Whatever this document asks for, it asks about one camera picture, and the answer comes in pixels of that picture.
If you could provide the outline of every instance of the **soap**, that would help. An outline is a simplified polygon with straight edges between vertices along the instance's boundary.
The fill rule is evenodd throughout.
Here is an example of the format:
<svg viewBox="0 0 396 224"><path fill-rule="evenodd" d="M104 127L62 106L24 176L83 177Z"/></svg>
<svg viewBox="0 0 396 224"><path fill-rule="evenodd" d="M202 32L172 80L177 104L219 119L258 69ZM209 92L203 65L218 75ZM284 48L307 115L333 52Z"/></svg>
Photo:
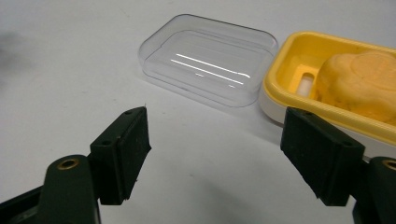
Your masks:
<svg viewBox="0 0 396 224"><path fill-rule="evenodd" d="M396 126L396 58L369 50L337 54L319 69L317 100Z"/></svg>

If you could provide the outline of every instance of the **yellow plastic container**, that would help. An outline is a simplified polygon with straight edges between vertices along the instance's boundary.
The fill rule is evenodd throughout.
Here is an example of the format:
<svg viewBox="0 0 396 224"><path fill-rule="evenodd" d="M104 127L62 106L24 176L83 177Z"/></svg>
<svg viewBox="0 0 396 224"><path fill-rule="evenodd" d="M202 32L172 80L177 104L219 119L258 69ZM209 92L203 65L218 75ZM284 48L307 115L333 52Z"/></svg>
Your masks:
<svg viewBox="0 0 396 224"><path fill-rule="evenodd" d="M315 83L318 70L334 54L362 53L370 49L382 50L396 57L396 49L332 35L299 32L289 36L262 83L259 96L262 110L282 123L287 106L311 111L366 145L366 156L396 157L395 126L316 101L315 84L308 84L309 90L299 92L303 79L312 79Z"/></svg>

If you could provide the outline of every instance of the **white table surface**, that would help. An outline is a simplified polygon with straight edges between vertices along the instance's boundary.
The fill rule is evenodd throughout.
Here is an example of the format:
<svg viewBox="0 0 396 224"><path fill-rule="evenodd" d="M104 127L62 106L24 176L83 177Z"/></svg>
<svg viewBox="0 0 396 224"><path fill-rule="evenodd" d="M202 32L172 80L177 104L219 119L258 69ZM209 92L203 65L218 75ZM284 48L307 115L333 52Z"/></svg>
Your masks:
<svg viewBox="0 0 396 224"><path fill-rule="evenodd" d="M396 48L394 0L0 0L0 202L146 105L152 150L103 223L353 223L317 200L257 104L218 110L148 83L140 44L178 14L273 34L319 31Z"/></svg>

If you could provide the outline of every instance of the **plastic lid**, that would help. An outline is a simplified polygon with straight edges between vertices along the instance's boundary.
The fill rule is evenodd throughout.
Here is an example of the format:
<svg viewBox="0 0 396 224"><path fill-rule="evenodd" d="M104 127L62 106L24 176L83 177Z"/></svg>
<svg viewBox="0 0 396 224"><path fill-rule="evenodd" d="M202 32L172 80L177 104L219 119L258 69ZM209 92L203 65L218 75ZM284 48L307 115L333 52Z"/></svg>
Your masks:
<svg viewBox="0 0 396 224"><path fill-rule="evenodd" d="M256 101L276 51L276 39L264 31L179 15L147 39L138 56L155 84L202 103L238 107Z"/></svg>

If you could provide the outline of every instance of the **brass screw insert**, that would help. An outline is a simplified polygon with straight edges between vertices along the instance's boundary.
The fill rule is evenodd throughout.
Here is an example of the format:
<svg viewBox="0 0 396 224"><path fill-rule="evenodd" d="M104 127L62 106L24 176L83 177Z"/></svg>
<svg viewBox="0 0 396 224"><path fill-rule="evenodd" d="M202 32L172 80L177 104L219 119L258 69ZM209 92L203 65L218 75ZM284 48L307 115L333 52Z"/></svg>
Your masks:
<svg viewBox="0 0 396 224"><path fill-rule="evenodd" d="M58 170L70 170L78 166L79 160L78 159L68 159L62 161L58 164Z"/></svg>

